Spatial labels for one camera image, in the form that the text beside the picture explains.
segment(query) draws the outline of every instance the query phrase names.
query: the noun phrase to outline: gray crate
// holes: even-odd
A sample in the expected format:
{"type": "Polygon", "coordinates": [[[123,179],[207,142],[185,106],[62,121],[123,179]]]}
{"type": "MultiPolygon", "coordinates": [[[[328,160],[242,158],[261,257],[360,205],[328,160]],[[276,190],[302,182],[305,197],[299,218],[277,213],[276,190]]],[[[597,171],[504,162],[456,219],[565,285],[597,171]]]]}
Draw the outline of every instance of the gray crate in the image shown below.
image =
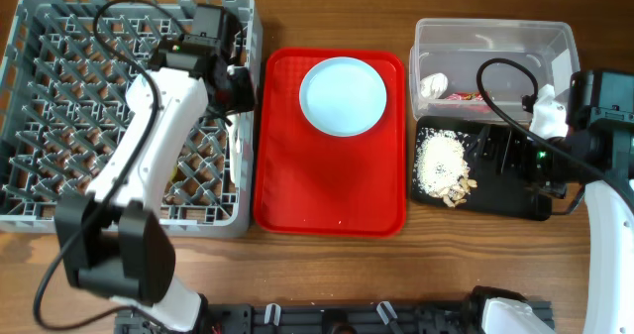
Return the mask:
{"type": "MultiPolygon", "coordinates": [[[[91,37],[92,18],[108,1],[18,2],[0,67],[2,230],[53,232],[55,201],[83,191],[134,116],[122,101],[135,74],[126,64],[104,58],[91,37]]],[[[151,1],[185,29],[191,27],[196,4],[231,10],[244,26],[242,57],[259,87],[263,27],[254,0],[151,1]]],[[[146,5],[111,7],[99,29],[143,65],[161,36],[178,35],[170,19],[146,5]]],[[[243,151],[236,184],[229,179],[222,122],[201,118],[191,130],[163,198],[160,223],[170,235],[237,237],[248,229],[253,112],[242,114],[239,123],[243,151]]]]}

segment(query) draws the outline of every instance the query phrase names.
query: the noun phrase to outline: red tray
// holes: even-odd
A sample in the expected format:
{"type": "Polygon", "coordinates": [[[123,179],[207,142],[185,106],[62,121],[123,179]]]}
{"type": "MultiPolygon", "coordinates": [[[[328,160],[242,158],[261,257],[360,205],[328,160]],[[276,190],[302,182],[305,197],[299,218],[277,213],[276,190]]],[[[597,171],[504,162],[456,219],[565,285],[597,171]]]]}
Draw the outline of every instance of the red tray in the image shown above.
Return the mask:
{"type": "Polygon", "coordinates": [[[391,53],[287,48],[266,64],[254,216],[272,232],[382,238],[405,222],[405,70],[391,53]],[[380,74],[387,105],[354,137],[313,127],[299,86],[318,62],[363,60],[380,74]]]}

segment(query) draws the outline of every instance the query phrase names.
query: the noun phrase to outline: clear plastic container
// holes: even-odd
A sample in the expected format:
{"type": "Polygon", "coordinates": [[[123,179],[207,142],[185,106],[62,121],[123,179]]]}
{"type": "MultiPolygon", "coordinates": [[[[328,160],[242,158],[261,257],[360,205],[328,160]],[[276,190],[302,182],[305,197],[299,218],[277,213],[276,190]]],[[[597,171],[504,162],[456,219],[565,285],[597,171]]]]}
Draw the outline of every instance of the clear plastic container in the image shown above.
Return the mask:
{"type": "MultiPolygon", "coordinates": [[[[483,101],[445,99],[456,92],[477,92],[477,69],[493,57],[521,63],[535,75],[540,88],[553,85],[558,100],[568,103],[570,76],[580,66],[573,31],[566,23],[427,18],[416,24],[416,40],[410,52],[414,118],[499,121],[483,101]],[[420,81],[438,72],[448,77],[447,90],[438,99],[423,98],[420,81]]],[[[531,115],[522,110],[521,96],[533,90],[523,73],[505,64],[494,64],[486,69],[482,82],[502,110],[519,122],[530,121],[531,115]]]]}

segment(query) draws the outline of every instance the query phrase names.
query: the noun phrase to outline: wooden surface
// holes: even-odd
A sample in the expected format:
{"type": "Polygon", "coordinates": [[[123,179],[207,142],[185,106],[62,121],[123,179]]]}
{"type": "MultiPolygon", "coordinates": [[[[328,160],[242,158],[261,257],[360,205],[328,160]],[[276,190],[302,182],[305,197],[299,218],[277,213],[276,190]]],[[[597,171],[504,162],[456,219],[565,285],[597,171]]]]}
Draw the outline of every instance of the wooden surface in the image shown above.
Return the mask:
{"type": "MultiPolygon", "coordinates": [[[[17,0],[0,0],[6,40],[17,0]]],[[[405,64],[425,17],[565,21],[581,65],[634,71],[632,0],[256,0],[264,55],[281,47],[395,53],[405,64]]],[[[411,164],[414,121],[408,116],[411,164]]],[[[587,299],[585,208],[545,223],[448,211],[408,202],[407,223],[389,240],[268,234],[244,239],[174,239],[177,274],[212,302],[266,304],[460,299],[493,285],[552,300],[559,333],[581,333],[587,299]]],[[[57,251],[54,236],[0,234],[0,333],[33,333],[36,286],[57,251]]],[[[57,272],[45,316],[74,321],[110,304],[69,289],[57,272]]],[[[84,332],[112,332],[112,320],[84,332]]]]}

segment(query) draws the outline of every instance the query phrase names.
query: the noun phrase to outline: round plate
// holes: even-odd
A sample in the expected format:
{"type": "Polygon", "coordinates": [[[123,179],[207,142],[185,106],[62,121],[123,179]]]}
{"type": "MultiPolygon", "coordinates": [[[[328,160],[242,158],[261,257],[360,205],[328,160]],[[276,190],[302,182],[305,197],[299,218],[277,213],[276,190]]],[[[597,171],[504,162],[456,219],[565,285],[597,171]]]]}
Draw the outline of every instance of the round plate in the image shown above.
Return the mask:
{"type": "Polygon", "coordinates": [[[351,57],[333,57],[308,71],[299,89],[299,104],[318,130],[339,137],[359,135],[380,119],[387,102],[385,84],[376,70],[351,57]]]}

